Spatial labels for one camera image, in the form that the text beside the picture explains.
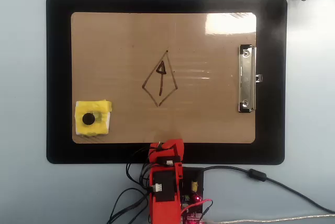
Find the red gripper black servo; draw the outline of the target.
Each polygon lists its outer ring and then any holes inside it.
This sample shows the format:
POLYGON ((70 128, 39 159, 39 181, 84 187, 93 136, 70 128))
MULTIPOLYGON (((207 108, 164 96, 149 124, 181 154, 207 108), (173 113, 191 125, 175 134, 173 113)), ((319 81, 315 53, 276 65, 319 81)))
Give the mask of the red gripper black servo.
POLYGON ((184 156, 184 142, 182 139, 170 139, 164 143, 152 143, 149 148, 149 162, 159 165, 174 165, 181 162, 181 156, 184 156))

